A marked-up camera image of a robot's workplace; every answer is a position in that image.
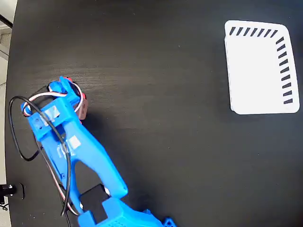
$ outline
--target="dark wooden surface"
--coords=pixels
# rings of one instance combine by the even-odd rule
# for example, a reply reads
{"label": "dark wooden surface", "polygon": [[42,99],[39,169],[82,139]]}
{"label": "dark wooden surface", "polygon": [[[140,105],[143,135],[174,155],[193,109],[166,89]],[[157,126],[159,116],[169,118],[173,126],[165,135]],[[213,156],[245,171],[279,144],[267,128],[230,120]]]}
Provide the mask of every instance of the dark wooden surface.
{"label": "dark wooden surface", "polygon": [[[303,111],[233,113],[224,50],[227,20],[284,24],[303,94],[301,2],[20,0],[6,104],[72,77],[88,96],[84,125],[126,181],[132,208],[179,227],[302,226]],[[14,121],[30,155],[17,104]],[[27,196],[9,200],[12,226],[66,226],[43,159],[21,160],[7,117],[5,126],[7,181],[23,183]],[[81,191],[99,182],[83,166],[77,179]]]}

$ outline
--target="white tray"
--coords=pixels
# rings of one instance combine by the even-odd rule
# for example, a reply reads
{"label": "white tray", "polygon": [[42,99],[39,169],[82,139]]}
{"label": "white tray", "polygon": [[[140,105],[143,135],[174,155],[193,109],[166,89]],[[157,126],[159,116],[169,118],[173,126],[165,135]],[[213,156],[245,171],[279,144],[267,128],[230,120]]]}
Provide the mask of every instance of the white tray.
{"label": "white tray", "polygon": [[233,111],[277,114],[299,110],[294,55],[284,25],[227,21],[225,48]]}

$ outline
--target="black cable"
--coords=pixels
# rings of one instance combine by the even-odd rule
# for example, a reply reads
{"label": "black cable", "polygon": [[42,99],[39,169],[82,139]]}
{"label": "black cable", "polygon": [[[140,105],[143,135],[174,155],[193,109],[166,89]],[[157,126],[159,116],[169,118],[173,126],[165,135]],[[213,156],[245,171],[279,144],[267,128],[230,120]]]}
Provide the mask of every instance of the black cable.
{"label": "black cable", "polygon": [[2,21],[4,24],[9,26],[10,28],[13,28],[13,23],[11,23],[9,20],[7,20],[4,16],[0,14],[0,21]]}
{"label": "black cable", "polygon": [[[40,145],[38,144],[38,141],[37,141],[37,139],[36,139],[36,137],[35,137],[35,135],[34,135],[34,134],[33,134],[33,136],[34,136],[34,139],[35,139],[36,145],[37,145],[37,147],[38,147],[38,150],[40,151],[40,153],[41,153],[42,157],[44,158],[44,160],[45,160],[46,164],[47,164],[47,165],[49,165],[49,164],[48,164],[48,162],[47,162],[46,156],[43,154],[43,151],[42,151],[43,147],[42,147],[42,146],[40,146]],[[62,199],[62,197],[61,197],[60,193],[59,193],[59,198],[60,198],[60,201],[61,201],[62,206],[63,206],[63,205],[64,205],[64,203],[63,203],[63,199]],[[67,214],[67,212],[66,212],[66,211],[65,211],[64,216],[65,216],[65,219],[66,219],[66,222],[67,222],[68,227],[71,227],[71,221],[70,221],[70,218],[68,217],[68,214]]]}
{"label": "black cable", "polygon": [[31,108],[33,108],[34,110],[36,110],[40,116],[48,123],[48,125],[52,128],[52,130],[54,131],[54,133],[56,134],[56,136],[58,137],[59,141],[62,144],[62,148],[66,154],[66,160],[67,160],[67,183],[66,183],[66,192],[65,192],[65,200],[63,203],[63,208],[61,211],[61,216],[63,216],[65,214],[66,208],[67,208],[67,203],[68,200],[70,198],[70,190],[71,190],[71,156],[66,148],[66,145],[64,143],[64,140],[62,138],[62,136],[60,135],[60,133],[57,131],[56,127],[53,125],[53,123],[48,119],[48,117],[39,109],[38,106],[36,106],[33,102],[29,101],[27,98],[23,97],[23,96],[14,96],[12,97],[12,99],[9,102],[9,126],[10,126],[10,130],[11,130],[11,134],[14,140],[14,144],[16,146],[17,151],[20,153],[22,158],[25,158],[22,154],[22,152],[20,151],[19,145],[18,145],[18,141],[15,135],[15,130],[14,130],[14,125],[13,125],[13,120],[12,120],[12,115],[11,115],[11,110],[12,110],[12,106],[15,100],[20,99],[23,100],[24,102],[27,102]]}
{"label": "black cable", "polygon": [[8,211],[7,206],[8,206],[8,203],[7,203],[7,204],[5,204],[4,206],[0,205],[0,207],[2,207],[2,210],[5,210],[5,211]]}

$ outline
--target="blue 3d printed part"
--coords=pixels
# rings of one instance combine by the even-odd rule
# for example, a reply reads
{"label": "blue 3d printed part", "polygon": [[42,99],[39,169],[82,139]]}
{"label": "blue 3d printed part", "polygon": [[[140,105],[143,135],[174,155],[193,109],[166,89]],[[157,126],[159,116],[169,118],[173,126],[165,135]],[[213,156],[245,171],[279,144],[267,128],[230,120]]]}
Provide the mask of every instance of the blue 3d printed part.
{"label": "blue 3d printed part", "polygon": [[[176,227],[171,219],[167,219],[162,224],[149,211],[135,211],[120,201],[120,198],[128,193],[127,186],[103,146],[81,124],[74,112],[73,107],[79,103],[80,98],[72,89],[71,82],[60,77],[60,81],[51,82],[49,88],[52,91],[67,94],[44,106],[42,111],[64,137],[71,157],[70,198],[80,214],[79,225],[81,227]],[[36,139],[42,143],[58,178],[66,189],[67,162],[61,143],[38,113],[32,114],[27,119]],[[107,219],[100,223],[95,223],[90,211],[83,211],[80,202],[81,194],[75,178],[75,165],[79,161],[96,172],[104,187],[109,191],[110,198],[100,201],[107,215]]]}

